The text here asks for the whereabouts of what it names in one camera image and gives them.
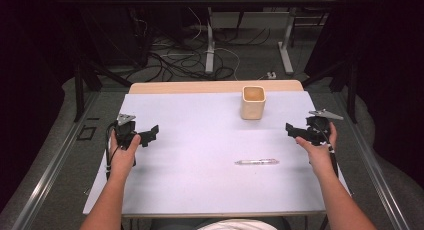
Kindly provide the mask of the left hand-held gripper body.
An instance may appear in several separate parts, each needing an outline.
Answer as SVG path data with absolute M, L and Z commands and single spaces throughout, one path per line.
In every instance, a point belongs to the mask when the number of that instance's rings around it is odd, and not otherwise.
M 117 144 L 123 149 L 127 149 L 133 137 L 137 134 L 135 131 L 136 122 L 134 115 L 119 114 L 115 125 L 115 135 Z

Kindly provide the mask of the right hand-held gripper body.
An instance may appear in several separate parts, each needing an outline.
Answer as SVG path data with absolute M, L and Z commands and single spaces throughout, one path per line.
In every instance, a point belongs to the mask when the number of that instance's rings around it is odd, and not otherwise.
M 343 120 L 343 117 L 326 109 L 312 110 L 309 114 L 310 117 L 306 119 L 306 125 L 308 126 L 306 139 L 315 146 L 320 145 L 322 142 L 329 143 L 329 136 L 331 135 L 330 121 Z

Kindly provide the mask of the person's right hand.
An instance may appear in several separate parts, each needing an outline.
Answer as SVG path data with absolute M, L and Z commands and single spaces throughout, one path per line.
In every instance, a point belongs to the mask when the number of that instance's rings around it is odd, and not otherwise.
M 304 148 L 308 154 L 309 162 L 317 176 L 334 174 L 329 147 L 336 148 L 337 130 L 330 122 L 329 144 L 314 146 L 302 137 L 296 137 L 295 142 Z

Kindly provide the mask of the person's left hand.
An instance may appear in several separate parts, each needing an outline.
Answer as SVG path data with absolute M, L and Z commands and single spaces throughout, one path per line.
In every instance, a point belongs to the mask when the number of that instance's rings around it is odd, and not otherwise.
M 116 139 L 115 131 L 112 131 L 110 136 L 110 177 L 111 181 L 126 181 L 131 168 L 133 167 L 133 162 L 135 160 L 135 152 L 139 146 L 141 137 L 136 135 L 133 137 L 130 145 L 126 149 L 122 149 Z

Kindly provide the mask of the beige square cup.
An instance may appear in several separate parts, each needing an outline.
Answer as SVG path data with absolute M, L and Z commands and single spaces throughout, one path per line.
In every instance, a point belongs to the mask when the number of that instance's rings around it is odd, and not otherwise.
M 240 116 L 244 120 L 262 118 L 266 103 L 265 89 L 261 86 L 245 86 L 242 89 Z

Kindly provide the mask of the clear white pen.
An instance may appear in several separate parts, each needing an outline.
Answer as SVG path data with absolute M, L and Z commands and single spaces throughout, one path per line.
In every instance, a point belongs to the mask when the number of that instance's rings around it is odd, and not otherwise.
M 236 165 L 276 165 L 279 161 L 276 159 L 244 159 L 234 162 Z

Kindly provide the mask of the black metal stand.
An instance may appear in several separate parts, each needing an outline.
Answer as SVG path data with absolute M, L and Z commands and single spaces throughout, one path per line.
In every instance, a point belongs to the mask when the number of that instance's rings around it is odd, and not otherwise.
M 84 86 L 91 91 L 100 91 L 103 87 L 97 74 L 106 76 L 107 78 L 121 84 L 124 87 L 130 87 L 132 83 L 117 74 L 111 72 L 106 67 L 90 60 L 84 56 L 78 57 L 74 67 L 75 79 L 75 98 L 76 98 L 76 116 L 74 121 L 78 122 L 85 112 Z
M 339 92 L 344 85 L 347 86 L 346 110 L 353 123 L 356 119 L 356 92 L 357 92 L 357 76 L 358 76 L 358 59 L 350 56 L 345 60 L 336 61 L 327 69 L 321 71 L 315 76 L 308 77 L 301 82 L 303 87 L 307 87 L 312 83 L 323 79 L 327 75 L 335 74 L 336 79 L 332 80 L 330 89 Z

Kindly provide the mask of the dark curtain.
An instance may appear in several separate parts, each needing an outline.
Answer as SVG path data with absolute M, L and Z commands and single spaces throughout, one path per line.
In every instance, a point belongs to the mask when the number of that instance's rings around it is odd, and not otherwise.
M 305 67 L 337 87 L 358 49 L 357 95 L 375 124 L 374 150 L 424 188 L 424 0 L 346 0 L 334 7 Z
M 0 0 L 0 212 L 38 155 L 73 77 L 46 0 Z

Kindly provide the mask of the white-legged background desk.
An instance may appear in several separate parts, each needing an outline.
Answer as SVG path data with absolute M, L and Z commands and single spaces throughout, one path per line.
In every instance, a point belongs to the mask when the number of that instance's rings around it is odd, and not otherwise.
M 294 28 L 294 21 L 297 7 L 288 7 L 283 12 L 247 12 L 236 16 L 235 12 L 215 12 L 211 7 L 207 8 L 208 17 L 206 27 L 208 35 L 208 47 L 206 52 L 206 73 L 213 72 L 215 57 L 214 31 L 220 28 L 255 28 L 259 25 L 268 29 L 283 29 L 284 38 L 278 43 L 280 57 L 283 63 L 285 73 L 291 75 L 294 73 L 291 60 L 288 54 L 288 45 L 291 33 Z

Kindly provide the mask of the person's white shirt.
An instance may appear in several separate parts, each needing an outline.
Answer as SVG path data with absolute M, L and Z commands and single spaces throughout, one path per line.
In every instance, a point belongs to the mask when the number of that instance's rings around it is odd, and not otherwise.
M 259 220 L 229 219 L 205 225 L 197 230 L 277 230 L 277 228 Z

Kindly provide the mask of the black horizontal bar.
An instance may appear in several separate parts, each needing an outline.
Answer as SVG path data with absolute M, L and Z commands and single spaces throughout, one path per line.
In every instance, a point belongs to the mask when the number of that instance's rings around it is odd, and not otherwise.
M 370 4 L 371 0 L 55 0 L 63 4 L 114 6 L 347 6 Z

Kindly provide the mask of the metal floor rail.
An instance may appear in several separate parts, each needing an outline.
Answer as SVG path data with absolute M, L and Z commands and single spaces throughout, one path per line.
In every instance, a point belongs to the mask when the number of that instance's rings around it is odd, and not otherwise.
M 343 94 L 336 92 L 333 94 L 334 99 L 341 109 L 342 116 L 349 125 L 349 128 L 353 132 L 353 136 L 356 142 L 359 144 L 359 154 L 363 161 L 363 164 L 368 172 L 368 175 L 374 185 L 377 195 L 379 196 L 380 202 L 382 203 L 387 216 L 390 219 L 394 230 L 410 230 L 410 227 L 399 208 L 397 201 L 385 180 L 383 171 L 377 162 L 377 159 L 373 153 L 372 148 L 366 143 L 366 140 L 359 127 L 353 122 L 347 111 L 347 103 L 344 100 Z
M 84 118 L 98 97 L 97 92 L 86 95 L 86 99 L 83 101 L 83 114 L 77 122 L 74 121 L 76 103 L 71 94 L 65 97 L 59 115 L 30 167 L 30 171 L 13 195 L 16 212 L 10 230 L 30 229 L 70 154 L 77 133 L 82 129 Z

